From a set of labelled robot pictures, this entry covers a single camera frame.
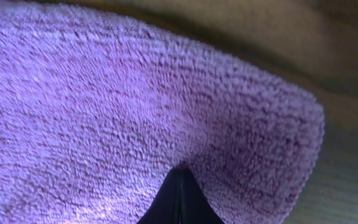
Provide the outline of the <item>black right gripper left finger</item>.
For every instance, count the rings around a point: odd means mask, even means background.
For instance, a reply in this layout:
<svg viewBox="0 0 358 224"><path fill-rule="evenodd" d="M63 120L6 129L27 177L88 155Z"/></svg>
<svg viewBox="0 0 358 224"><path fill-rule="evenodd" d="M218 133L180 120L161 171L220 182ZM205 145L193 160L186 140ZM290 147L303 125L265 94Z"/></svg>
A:
<svg viewBox="0 0 358 224"><path fill-rule="evenodd" d="M171 169L164 178L151 206L137 224L179 224L179 170Z"/></svg>

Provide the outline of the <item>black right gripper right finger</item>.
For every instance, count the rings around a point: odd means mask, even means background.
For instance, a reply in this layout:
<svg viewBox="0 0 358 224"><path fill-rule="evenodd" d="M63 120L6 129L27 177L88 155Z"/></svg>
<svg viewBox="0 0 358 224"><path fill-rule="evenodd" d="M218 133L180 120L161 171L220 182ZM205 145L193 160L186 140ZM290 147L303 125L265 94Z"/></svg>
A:
<svg viewBox="0 0 358 224"><path fill-rule="evenodd" d="M189 169L180 169L180 223L223 224Z"/></svg>

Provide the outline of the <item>purple cloth with label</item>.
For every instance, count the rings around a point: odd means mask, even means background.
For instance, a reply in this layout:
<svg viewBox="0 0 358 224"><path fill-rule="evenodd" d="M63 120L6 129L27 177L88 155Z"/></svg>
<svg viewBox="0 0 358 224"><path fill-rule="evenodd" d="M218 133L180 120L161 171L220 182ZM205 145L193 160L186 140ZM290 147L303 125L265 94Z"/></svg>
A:
<svg viewBox="0 0 358 224"><path fill-rule="evenodd" d="M281 223L323 136L311 93L210 45L0 1L0 223L136 223L183 166L224 223Z"/></svg>

